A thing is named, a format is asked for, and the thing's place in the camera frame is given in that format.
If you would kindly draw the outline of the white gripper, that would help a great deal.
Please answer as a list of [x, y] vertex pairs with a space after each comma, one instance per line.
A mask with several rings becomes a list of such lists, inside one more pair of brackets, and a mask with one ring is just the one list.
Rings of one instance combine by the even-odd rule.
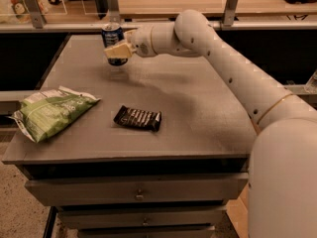
[[153, 48], [152, 30], [153, 25], [144, 26], [124, 33], [126, 41], [104, 49], [107, 59], [128, 59], [134, 53], [143, 58], [155, 57], [157, 54]]

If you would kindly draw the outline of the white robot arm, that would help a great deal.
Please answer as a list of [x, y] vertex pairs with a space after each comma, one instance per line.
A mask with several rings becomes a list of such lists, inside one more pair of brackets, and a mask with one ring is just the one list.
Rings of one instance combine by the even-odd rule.
[[225, 43], [195, 10], [130, 31], [105, 49], [109, 59], [133, 54], [206, 58], [261, 130], [249, 161], [249, 238], [317, 238], [317, 111]]

